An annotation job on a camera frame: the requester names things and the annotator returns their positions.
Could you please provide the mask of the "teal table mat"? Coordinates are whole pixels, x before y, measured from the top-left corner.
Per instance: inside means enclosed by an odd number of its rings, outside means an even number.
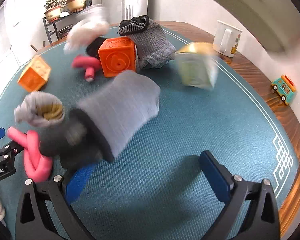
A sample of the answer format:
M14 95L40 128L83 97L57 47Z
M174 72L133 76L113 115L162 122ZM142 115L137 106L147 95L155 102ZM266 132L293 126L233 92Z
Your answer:
M72 205L96 239L200 239L224 206L199 169L204 150L245 180L269 179L282 205L299 166L288 135L243 78L215 65L213 90L184 86L174 62L144 71L161 89L158 116L95 166Z

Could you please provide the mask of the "white fluffy sock ball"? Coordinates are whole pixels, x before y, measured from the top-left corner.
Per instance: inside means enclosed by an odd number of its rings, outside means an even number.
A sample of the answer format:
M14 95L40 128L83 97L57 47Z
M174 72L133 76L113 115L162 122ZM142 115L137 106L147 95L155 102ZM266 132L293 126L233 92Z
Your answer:
M63 51L70 54L81 47L88 46L96 38L106 35L110 28L106 7L100 4L86 7L77 15L77 22L66 37Z

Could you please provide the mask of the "black metal shelf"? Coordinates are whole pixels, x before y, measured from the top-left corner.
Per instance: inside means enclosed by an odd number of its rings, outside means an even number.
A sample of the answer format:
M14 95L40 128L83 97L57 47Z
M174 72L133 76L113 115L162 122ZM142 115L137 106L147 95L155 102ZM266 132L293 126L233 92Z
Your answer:
M92 0L86 0L84 2L84 7L83 9L79 9L75 12L69 12L66 16L64 17L59 17L55 20L53 20L52 22L49 22L47 20L46 17L43 17L42 20L43 20L43 25L44 25L44 29L45 29L45 33L47 35L47 40L49 42L49 44L52 44L52 39L51 39L51 36L55 35L56 38L57 38L57 41L60 40L60 36L59 36L59 30L57 28L57 23L68 18L68 17L71 17L72 15L77 15L79 14L80 12L82 12L87 6L91 6L92 5Z

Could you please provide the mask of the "grey yellow sock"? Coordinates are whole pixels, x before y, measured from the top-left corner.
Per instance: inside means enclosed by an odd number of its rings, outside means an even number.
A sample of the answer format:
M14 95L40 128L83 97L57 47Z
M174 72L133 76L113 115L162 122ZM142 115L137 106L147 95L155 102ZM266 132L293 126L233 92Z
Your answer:
M53 94L41 91L31 92L14 109L15 122L26 122L33 127L49 127L60 124L64 117L61 100Z

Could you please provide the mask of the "grey ribbed sock bundle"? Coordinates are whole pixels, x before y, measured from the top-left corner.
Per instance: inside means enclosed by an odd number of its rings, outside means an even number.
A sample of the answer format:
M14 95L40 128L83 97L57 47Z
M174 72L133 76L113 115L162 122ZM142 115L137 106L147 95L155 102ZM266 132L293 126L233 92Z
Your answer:
M147 15L122 20L119 35L126 36L135 43L139 70L161 68L174 60L174 45L166 38L161 25Z

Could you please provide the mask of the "left potted plant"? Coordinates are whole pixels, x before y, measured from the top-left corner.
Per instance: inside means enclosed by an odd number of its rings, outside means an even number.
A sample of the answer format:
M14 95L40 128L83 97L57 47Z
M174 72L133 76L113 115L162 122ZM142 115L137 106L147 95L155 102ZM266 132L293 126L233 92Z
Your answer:
M61 5L59 0L46 0L44 4L46 20L51 23L59 19L61 13Z

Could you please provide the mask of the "grey black sock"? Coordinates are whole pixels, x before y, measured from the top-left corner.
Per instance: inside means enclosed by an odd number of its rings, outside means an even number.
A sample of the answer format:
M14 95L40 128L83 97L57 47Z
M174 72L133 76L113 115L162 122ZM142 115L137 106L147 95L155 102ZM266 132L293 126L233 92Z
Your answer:
M114 161L134 134L159 112L160 87L150 78L126 70L79 100L65 122L40 139L40 153L59 157L76 170Z

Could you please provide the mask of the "teal toy bus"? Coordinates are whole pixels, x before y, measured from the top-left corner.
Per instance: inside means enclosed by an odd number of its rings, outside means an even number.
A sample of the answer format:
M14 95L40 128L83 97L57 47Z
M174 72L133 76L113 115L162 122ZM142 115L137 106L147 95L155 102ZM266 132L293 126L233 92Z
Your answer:
M281 75L271 82L272 89L276 91L282 102L289 105L296 96L297 89L294 82L287 76Z

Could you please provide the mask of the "green yellow tea box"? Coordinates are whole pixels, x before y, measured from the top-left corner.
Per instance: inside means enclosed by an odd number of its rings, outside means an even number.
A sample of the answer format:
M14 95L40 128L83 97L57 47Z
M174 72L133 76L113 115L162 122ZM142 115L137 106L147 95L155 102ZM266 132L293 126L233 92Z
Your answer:
M176 51L175 61L182 83L213 90L218 77L215 57L216 51L207 42L191 42Z

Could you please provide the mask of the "navy black sock ball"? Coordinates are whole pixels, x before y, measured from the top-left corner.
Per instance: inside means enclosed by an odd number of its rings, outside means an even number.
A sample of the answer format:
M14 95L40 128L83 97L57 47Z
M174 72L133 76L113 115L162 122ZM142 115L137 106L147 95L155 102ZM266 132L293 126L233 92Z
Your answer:
M105 38L105 37L96 38L93 42L91 42L91 44L89 44L89 46L87 46L86 54L91 56L91 57L95 57L99 60L100 57L99 57L99 54L98 54L98 50L99 50L100 46L102 46L102 44L104 43L104 41L106 39L107 38Z

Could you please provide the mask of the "dark orange toy cube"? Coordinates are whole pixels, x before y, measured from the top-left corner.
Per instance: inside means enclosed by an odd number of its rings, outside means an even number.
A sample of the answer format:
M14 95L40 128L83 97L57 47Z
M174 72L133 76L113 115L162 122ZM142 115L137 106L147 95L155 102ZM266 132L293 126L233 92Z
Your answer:
M125 70L136 72L136 49L128 37L106 39L98 49L105 77L115 77Z

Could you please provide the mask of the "light orange toy cube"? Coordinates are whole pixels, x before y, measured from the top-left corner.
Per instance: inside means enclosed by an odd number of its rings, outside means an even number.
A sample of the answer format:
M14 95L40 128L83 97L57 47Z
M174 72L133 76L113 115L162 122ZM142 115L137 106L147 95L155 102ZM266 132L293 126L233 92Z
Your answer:
M51 67L39 55L26 65L17 81L28 92L40 90L49 80Z

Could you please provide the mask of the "white cartoon mug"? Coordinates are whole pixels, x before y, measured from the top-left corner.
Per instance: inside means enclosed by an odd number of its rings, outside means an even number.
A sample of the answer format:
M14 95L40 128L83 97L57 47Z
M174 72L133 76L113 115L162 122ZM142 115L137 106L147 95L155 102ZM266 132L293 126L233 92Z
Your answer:
M212 47L215 51L224 56L234 57L241 35L241 29L218 20Z

